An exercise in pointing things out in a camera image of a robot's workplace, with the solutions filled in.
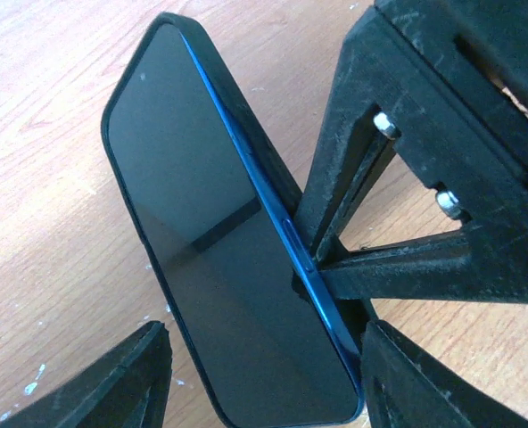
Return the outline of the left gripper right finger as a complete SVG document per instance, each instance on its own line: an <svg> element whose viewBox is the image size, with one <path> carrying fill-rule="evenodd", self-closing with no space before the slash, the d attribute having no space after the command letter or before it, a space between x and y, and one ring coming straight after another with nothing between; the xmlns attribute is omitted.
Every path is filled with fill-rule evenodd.
<svg viewBox="0 0 528 428"><path fill-rule="evenodd" d="M528 427L383 320L367 324L361 373L373 427Z"/></svg>

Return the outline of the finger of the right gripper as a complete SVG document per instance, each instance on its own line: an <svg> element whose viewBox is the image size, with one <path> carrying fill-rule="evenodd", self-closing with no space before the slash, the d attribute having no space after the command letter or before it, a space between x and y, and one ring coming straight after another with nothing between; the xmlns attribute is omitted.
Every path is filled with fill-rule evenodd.
<svg viewBox="0 0 528 428"><path fill-rule="evenodd" d="M342 44L309 177L295 215L303 243L317 263L343 252L338 234L361 166L369 167L371 149L380 151L372 118L373 88L364 76L366 55L359 41Z"/></svg>
<svg viewBox="0 0 528 428"><path fill-rule="evenodd" d="M470 250L458 232L354 251L321 270L338 300L468 300Z"/></svg>

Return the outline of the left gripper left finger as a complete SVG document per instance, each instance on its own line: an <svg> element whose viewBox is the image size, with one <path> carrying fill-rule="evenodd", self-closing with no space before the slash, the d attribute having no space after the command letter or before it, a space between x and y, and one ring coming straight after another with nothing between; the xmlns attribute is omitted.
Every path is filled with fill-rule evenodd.
<svg viewBox="0 0 528 428"><path fill-rule="evenodd" d="M171 363L169 332L150 321L0 427L161 427Z"/></svg>

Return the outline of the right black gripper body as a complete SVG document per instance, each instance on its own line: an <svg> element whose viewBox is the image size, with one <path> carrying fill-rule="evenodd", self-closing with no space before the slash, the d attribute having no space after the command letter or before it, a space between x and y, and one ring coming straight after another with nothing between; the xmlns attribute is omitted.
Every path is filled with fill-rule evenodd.
<svg viewBox="0 0 528 428"><path fill-rule="evenodd" d="M379 1L395 148L470 250L469 299L528 303L528 1Z"/></svg>

